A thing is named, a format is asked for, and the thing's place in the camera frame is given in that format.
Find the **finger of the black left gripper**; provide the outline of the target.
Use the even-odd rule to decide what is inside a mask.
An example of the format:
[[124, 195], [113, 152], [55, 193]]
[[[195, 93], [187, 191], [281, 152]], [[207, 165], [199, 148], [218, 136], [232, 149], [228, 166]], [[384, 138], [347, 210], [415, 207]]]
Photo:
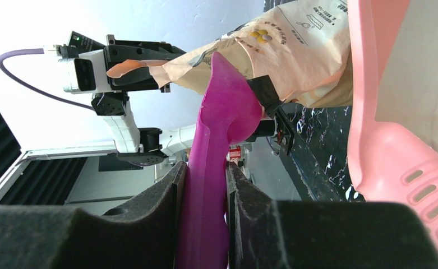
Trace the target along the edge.
[[160, 90], [162, 93], [170, 92], [170, 84], [160, 87], [150, 75], [147, 67], [135, 69], [120, 78], [109, 78], [109, 84], [114, 91]]
[[107, 35], [107, 46], [103, 52], [107, 69], [128, 59], [171, 61], [186, 54], [184, 50], [164, 41], [118, 40], [114, 35]]

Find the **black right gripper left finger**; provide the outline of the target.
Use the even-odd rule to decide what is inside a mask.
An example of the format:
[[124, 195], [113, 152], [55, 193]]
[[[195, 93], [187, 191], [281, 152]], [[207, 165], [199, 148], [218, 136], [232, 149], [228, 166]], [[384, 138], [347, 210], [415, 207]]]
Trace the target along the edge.
[[187, 164], [103, 215], [0, 206], [0, 268], [173, 268]]

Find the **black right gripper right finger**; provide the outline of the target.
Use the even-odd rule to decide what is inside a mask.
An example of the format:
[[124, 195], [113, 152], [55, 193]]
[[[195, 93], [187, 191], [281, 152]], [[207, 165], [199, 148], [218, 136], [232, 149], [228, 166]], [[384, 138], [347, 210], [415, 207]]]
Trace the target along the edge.
[[225, 170], [230, 268], [438, 268], [418, 216], [388, 202], [274, 200]]

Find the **purple litter scoop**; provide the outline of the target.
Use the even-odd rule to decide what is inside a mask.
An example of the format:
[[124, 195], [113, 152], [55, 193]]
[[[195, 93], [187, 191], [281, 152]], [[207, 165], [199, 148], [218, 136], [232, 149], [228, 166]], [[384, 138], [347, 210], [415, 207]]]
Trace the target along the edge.
[[231, 144], [254, 133], [261, 117], [262, 107], [247, 80], [224, 56], [214, 53], [188, 161], [176, 268], [227, 267], [227, 154]]

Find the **pink cat litter box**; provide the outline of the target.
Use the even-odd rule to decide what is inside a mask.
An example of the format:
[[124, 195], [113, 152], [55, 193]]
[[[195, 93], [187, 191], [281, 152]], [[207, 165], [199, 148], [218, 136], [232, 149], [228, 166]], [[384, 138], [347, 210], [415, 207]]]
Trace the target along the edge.
[[438, 251], [438, 1], [349, 1], [348, 16], [352, 184], [412, 208]]

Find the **cat litter bag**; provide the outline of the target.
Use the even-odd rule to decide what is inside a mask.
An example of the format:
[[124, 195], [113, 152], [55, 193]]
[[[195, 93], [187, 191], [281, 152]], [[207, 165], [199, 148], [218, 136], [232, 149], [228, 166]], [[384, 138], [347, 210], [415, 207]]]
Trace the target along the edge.
[[308, 108], [349, 106], [353, 100], [346, 1], [292, 1], [173, 60], [128, 57], [107, 70], [125, 78], [146, 68], [159, 86], [169, 82], [205, 92], [211, 56], [222, 54], [247, 79], [269, 76], [279, 99]]

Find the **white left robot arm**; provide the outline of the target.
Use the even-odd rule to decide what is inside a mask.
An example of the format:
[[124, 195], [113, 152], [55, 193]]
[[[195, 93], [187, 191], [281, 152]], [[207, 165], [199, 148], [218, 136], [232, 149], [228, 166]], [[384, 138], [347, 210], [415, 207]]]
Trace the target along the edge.
[[[172, 60], [185, 51], [166, 42], [117, 40], [107, 35], [107, 46], [100, 57], [105, 69], [127, 59]], [[162, 130], [155, 127], [139, 128], [133, 116], [129, 92], [160, 90], [169, 92], [170, 85], [158, 86], [146, 67], [140, 67], [121, 78], [107, 78], [92, 96], [91, 105], [102, 118], [112, 135], [116, 156], [138, 166], [151, 166], [192, 146], [196, 126]]]

